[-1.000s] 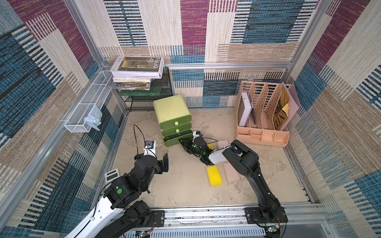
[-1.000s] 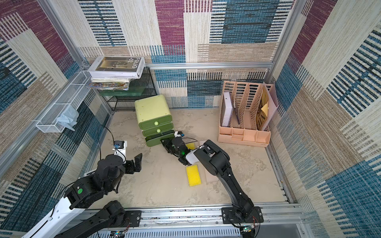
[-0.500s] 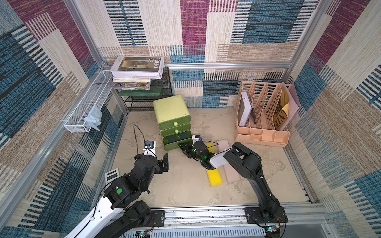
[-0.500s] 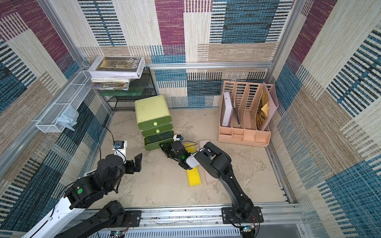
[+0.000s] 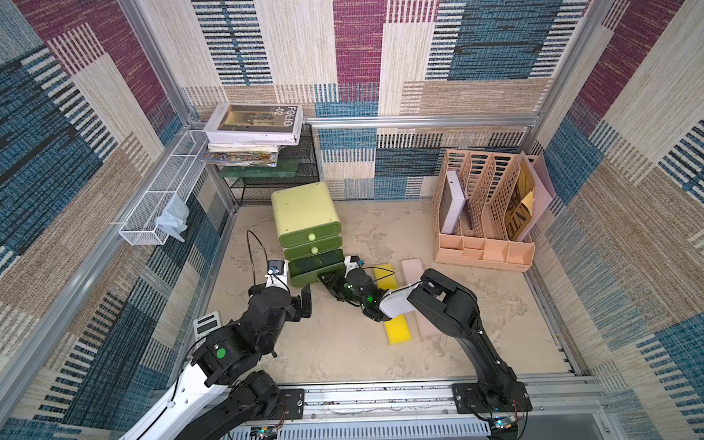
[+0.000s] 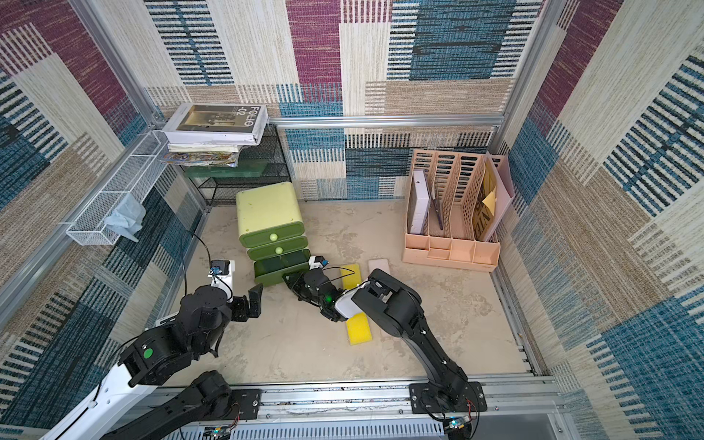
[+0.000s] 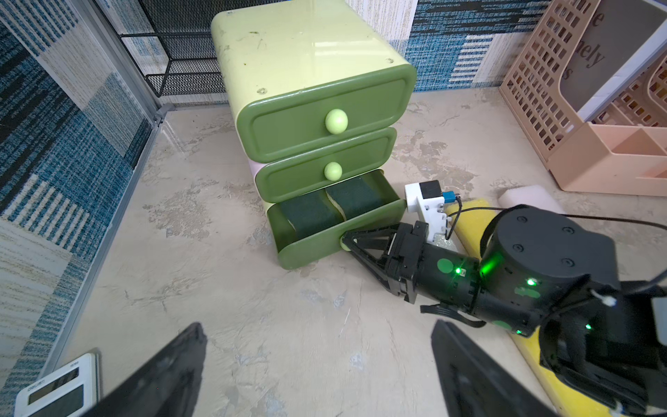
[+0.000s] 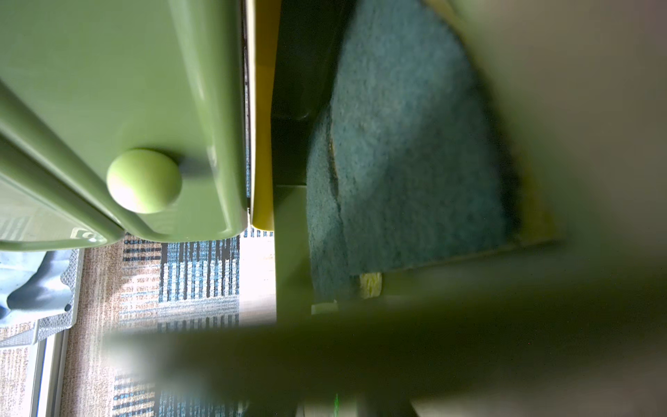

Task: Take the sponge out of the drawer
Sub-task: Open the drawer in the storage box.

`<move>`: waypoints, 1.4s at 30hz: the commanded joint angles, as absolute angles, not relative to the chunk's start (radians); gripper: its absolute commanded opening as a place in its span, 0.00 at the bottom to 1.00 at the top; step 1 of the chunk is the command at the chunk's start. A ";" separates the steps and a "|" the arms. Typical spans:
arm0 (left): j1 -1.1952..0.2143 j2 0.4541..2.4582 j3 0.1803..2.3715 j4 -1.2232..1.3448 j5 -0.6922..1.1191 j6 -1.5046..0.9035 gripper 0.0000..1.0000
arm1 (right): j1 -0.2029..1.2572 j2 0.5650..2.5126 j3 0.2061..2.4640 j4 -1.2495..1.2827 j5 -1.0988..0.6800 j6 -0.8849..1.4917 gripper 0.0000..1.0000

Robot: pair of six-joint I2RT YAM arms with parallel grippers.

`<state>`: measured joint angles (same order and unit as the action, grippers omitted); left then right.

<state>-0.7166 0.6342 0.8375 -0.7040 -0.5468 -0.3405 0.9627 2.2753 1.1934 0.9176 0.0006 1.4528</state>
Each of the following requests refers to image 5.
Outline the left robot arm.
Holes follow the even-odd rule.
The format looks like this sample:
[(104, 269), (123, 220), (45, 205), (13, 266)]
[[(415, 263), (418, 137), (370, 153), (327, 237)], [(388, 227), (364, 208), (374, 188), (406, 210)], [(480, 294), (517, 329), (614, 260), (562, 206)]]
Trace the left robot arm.
[(174, 385), (124, 439), (218, 439), (245, 422), (277, 414), (281, 389), (254, 368), (274, 354), (286, 323), (311, 316), (313, 299), (309, 285), (295, 297), (286, 284), (252, 289), (242, 317), (205, 337)]

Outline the green top drawer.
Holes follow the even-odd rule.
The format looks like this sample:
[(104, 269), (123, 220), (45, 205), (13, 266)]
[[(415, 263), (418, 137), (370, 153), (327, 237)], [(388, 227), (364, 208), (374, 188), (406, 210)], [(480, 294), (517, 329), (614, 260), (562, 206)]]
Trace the green top drawer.
[(314, 225), (313, 227), (299, 230), (289, 230), (279, 236), (279, 242), (284, 249), (299, 247), (307, 243), (316, 242), (324, 238), (338, 236), (342, 225), (339, 221)]

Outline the pink sponge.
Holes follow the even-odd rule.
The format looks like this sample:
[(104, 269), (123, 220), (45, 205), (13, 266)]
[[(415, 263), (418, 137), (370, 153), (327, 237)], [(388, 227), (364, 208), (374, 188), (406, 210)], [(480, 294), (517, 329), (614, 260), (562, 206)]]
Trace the pink sponge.
[(442, 332), (420, 312), (416, 312), (416, 322), (419, 335), (423, 338), (440, 336)]
[(405, 283), (410, 285), (420, 282), (425, 268), (419, 258), (409, 258), (401, 262), (401, 270), (403, 271)]

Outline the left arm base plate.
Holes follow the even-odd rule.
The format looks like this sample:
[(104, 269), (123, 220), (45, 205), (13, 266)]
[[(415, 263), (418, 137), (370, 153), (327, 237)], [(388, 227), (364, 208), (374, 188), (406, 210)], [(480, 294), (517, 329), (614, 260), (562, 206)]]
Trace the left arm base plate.
[(261, 420), (284, 422), (304, 418), (305, 390), (303, 388), (282, 389), (263, 411)]

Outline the green bottom drawer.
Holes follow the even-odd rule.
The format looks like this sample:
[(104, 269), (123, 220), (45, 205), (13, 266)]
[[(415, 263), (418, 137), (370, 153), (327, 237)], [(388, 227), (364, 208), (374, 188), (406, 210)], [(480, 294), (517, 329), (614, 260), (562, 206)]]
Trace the green bottom drawer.
[(288, 265), (291, 285), (295, 288), (302, 288), (306, 284), (317, 283), (321, 274), (344, 269), (344, 260), (345, 256), (342, 249), (292, 260)]

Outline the yellow sponge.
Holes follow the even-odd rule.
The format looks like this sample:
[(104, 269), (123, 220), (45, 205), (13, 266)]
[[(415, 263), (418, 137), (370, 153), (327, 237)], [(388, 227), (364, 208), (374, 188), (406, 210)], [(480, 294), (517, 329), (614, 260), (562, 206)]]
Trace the yellow sponge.
[(373, 278), (378, 288), (393, 291), (398, 288), (395, 271), (391, 264), (378, 264), (372, 268)]
[(390, 346), (409, 342), (413, 339), (410, 327), (403, 313), (383, 324)]

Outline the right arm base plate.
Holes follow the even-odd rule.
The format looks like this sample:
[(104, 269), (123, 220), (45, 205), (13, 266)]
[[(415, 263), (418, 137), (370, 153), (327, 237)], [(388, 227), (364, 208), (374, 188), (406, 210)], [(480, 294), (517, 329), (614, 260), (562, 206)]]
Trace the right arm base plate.
[(456, 410), (459, 414), (529, 413), (533, 405), (522, 382), (498, 389), (485, 384), (454, 383), (451, 386)]

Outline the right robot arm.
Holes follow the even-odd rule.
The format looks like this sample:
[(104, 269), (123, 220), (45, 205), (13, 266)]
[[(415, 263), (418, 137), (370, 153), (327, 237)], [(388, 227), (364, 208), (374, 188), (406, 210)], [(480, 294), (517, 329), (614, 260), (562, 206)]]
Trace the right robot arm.
[(526, 386), (487, 336), (478, 299), (470, 289), (435, 269), (424, 271), (417, 282), (390, 291), (377, 286), (362, 268), (332, 271), (318, 278), (333, 297), (359, 307), (375, 322), (387, 323), (418, 312), (442, 334), (456, 339), (477, 374), (475, 382), (453, 386), (460, 414), (533, 410)]

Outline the green drawer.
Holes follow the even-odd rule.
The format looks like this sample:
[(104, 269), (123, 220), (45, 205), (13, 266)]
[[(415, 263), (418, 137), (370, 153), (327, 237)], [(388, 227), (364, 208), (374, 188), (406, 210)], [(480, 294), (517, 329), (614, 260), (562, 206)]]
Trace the green drawer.
[(342, 249), (292, 260), (288, 265), (291, 285), (295, 288), (302, 288), (306, 284), (317, 283), (321, 274), (344, 269), (344, 260), (345, 256)]
[(297, 247), (291, 247), (284, 251), (286, 260), (299, 260), (319, 254), (323, 254), (342, 247), (342, 236), (330, 236), (317, 241), (306, 242)]
[(338, 236), (342, 225), (339, 221), (314, 225), (313, 227), (299, 230), (289, 230), (279, 236), (279, 242), (284, 249), (299, 247), (307, 243), (316, 242), (324, 238)]

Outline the green three-drawer cabinet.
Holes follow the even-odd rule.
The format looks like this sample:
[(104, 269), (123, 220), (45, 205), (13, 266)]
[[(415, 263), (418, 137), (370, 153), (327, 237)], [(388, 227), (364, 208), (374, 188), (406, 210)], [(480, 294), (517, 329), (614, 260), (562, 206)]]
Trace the green three-drawer cabinet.
[(332, 196), (323, 181), (274, 192), (271, 205), (278, 240), (289, 230), (340, 222)]

